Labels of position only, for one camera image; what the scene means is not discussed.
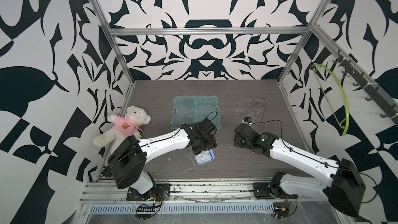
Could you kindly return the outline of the clear geometry case lid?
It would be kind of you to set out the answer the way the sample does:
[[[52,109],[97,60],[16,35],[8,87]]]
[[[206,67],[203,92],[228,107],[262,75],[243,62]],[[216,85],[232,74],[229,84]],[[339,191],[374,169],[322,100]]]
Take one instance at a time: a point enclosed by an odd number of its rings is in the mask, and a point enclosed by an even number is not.
[[[188,171],[197,165],[192,147],[174,150],[173,155],[178,163],[177,168],[181,172]]]

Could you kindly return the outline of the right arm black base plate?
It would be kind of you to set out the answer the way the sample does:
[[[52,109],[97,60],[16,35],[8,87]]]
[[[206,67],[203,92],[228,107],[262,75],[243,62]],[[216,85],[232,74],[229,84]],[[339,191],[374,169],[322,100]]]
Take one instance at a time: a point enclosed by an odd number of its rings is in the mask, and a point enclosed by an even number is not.
[[[289,195],[282,190],[280,185],[274,183],[253,183],[253,188],[256,199],[298,199],[298,195]]]

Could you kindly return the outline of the white teddy bear pink shirt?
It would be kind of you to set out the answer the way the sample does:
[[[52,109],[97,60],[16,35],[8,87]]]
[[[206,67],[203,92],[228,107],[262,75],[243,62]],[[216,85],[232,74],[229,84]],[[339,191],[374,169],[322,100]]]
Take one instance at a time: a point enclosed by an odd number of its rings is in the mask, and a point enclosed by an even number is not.
[[[141,139],[141,126],[148,125],[151,116],[143,108],[132,105],[126,109],[123,117],[110,114],[107,116],[107,120],[113,124],[113,127],[96,136],[93,144],[98,148],[103,148],[113,143],[110,147],[110,153],[113,153],[126,138],[133,136],[137,140]]]

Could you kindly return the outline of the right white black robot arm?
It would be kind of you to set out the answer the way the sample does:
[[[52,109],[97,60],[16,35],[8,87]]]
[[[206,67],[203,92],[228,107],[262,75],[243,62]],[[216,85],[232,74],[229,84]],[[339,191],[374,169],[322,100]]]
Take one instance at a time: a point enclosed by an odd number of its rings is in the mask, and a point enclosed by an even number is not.
[[[255,198],[289,200],[304,196],[327,201],[347,216],[359,215],[366,186],[353,162],[316,156],[280,136],[259,134],[247,122],[236,127],[234,133],[236,147],[282,161],[309,175],[298,177],[277,172],[269,183],[254,184]]]

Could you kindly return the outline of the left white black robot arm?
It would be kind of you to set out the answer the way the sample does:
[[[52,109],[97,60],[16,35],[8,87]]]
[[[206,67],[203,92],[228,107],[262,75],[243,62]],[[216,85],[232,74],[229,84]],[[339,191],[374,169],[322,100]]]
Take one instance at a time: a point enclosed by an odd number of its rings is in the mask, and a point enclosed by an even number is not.
[[[118,189],[133,188],[144,195],[156,188],[144,166],[151,160],[174,150],[191,147],[194,155],[217,147],[216,126],[205,118],[201,122],[184,123],[180,128],[150,139],[125,140],[111,153],[108,159],[111,172]]]

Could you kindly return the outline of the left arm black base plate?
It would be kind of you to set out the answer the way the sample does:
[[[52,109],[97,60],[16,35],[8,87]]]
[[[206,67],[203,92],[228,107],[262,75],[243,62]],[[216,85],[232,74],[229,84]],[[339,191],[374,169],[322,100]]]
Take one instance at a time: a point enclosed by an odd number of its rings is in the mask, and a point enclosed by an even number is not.
[[[148,192],[140,194],[136,189],[129,187],[126,200],[131,201],[148,201],[148,200],[163,200],[170,196],[170,184],[155,184]]]

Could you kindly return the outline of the green hanging tube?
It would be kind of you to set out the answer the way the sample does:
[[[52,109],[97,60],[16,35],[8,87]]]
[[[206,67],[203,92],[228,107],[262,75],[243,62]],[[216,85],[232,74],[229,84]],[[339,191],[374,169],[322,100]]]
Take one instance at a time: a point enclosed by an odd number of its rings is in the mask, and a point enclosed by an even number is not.
[[[342,136],[345,136],[350,126],[350,108],[343,86],[345,76],[339,78],[330,68],[319,63],[314,63],[311,69]]]

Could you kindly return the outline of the clear triangle ruler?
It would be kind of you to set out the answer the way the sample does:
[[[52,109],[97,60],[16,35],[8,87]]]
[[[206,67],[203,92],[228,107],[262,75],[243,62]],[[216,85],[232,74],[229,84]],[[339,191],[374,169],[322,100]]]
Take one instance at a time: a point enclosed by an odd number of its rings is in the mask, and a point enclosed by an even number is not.
[[[237,99],[234,102],[238,119],[244,122],[250,118],[258,131],[265,128],[266,124],[261,123],[264,119],[268,100],[267,99]]]

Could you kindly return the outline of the black wall hook rail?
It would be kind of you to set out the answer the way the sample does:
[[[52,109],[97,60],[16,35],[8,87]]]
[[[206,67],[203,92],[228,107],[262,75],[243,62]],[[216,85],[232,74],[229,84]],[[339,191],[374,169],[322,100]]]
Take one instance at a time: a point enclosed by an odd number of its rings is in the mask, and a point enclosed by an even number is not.
[[[389,118],[398,125],[398,103],[394,100],[381,84],[377,83],[365,70],[357,64],[354,58],[344,53],[341,49],[337,51],[334,63],[343,67],[342,78],[352,78],[353,86],[364,90],[368,97],[367,101],[373,101],[383,111],[381,118]]]

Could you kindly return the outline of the teal transparent ruler set case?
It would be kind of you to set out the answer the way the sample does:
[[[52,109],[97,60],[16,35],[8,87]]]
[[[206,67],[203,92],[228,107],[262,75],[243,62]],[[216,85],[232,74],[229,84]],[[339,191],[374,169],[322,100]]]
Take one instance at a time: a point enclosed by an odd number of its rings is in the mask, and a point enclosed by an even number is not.
[[[175,96],[173,103],[173,130],[180,128],[184,123],[201,122],[205,118],[211,120],[218,130],[221,129],[217,96]]]

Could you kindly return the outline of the blue transparent geometry set case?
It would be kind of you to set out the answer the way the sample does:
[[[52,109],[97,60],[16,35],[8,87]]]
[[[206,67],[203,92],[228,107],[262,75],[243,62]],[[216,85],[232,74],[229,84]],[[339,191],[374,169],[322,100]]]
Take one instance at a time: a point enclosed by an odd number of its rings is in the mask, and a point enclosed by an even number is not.
[[[215,159],[215,155],[212,149],[207,151],[202,151],[198,155],[195,155],[195,161],[198,165],[203,165],[208,162],[212,162]]]

